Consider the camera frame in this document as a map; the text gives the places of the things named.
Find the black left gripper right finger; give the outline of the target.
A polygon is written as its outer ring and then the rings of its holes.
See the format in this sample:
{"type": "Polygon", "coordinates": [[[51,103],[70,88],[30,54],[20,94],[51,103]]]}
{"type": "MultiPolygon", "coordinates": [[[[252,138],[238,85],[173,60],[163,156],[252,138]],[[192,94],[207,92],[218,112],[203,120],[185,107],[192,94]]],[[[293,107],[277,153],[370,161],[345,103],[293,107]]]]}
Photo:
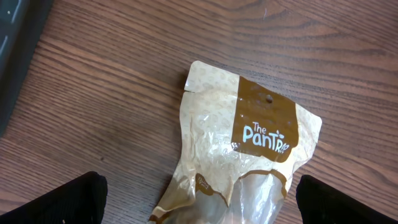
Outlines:
{"type": "Polygon", "coordinates": [[[397,224],[311,175],[301,177],[296,201],[303,224],[397,224]]]}

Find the brown Pantree snack pouch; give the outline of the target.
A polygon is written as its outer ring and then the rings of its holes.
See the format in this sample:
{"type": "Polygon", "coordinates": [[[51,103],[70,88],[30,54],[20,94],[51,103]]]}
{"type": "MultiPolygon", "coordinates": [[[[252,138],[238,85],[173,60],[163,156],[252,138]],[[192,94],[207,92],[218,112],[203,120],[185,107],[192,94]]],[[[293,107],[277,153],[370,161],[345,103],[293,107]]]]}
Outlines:
{"type": "Polygon", "coordinates": [[[180,160],[149,222],[273,223],[321,126],[292,100],[193,62],[180,105],[180,160]]]}

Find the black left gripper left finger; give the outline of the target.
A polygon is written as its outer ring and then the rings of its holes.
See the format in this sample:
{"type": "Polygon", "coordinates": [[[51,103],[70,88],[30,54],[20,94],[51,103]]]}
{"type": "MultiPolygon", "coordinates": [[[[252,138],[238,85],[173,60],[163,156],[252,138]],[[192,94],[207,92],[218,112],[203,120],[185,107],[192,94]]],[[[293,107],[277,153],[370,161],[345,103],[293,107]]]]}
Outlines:
{"type": "Polygon", "coordinates": [[[1,215],[1,224],[101,224],[107,194],[106,177],[90,171],[1,215]]]}

